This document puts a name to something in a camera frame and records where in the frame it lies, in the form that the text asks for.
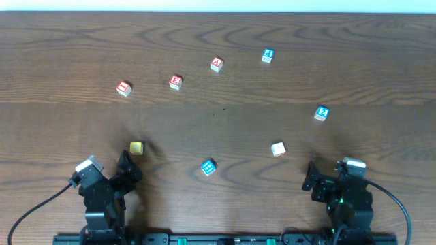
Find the blue number 2 block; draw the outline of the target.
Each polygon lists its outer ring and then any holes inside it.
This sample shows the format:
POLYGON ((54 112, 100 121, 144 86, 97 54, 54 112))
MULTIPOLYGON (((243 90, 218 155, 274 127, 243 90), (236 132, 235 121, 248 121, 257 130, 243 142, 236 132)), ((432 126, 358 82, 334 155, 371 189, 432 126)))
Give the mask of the blue number 2 block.
POLYGON ((318 109, 316 109, 314 114, 314 119, 319 121, 325 121, 329 116, 330 110, 324 106, 319 106, 318 109))

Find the red letter I block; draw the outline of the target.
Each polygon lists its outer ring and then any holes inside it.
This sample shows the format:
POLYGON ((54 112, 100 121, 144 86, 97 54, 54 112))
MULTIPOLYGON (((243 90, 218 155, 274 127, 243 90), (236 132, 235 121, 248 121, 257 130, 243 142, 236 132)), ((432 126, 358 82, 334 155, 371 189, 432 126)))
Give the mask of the red letter I block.
POLYGON ((131 85, 128 82, 121 81, 116 86, 116 90, 117 90, 118 93, 120 93, 124 97, 127 97, 130 94, 130 92, 132 91, 132 88, 131 88, 131 85))

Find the red letter A block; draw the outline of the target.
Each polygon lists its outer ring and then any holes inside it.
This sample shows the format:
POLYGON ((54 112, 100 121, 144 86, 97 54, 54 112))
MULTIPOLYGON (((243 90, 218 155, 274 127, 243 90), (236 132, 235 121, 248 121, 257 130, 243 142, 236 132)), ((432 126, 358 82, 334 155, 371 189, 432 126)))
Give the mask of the red letter A block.
POLYGON ((220 72, 223 67, 223 59, 215 56, 211 61, 210 67, 213 71, 220 72))

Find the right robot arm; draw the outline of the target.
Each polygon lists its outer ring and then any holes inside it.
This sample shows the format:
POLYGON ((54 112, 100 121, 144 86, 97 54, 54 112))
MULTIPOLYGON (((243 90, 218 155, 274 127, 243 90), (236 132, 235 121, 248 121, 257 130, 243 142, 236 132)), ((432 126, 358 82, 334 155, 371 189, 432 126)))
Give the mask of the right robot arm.
POLYGON ((311 199, 326 204, 332 229, 315 235, 312 244, 371 243, 373 197, 364 180, 366 163, 345 157, 336 166, 337 177, 322 174, 314 161, 308 164, 302 190, 311 191, 311 199))

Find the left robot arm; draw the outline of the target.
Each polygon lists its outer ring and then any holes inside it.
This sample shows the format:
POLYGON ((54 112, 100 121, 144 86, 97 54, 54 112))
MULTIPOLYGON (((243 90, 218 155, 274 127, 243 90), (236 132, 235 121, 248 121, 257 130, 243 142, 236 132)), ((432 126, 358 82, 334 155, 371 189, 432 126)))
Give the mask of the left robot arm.
POLYGON ((88 225, 88 243, 128 244, 129 232, 125 226, 125 196, 136 188, 142 171, 124 150, 117 163, 116 174, 106 178, 102 166, 94 156, 76 166, 79 195, 84 198, 85 219, 88 225))

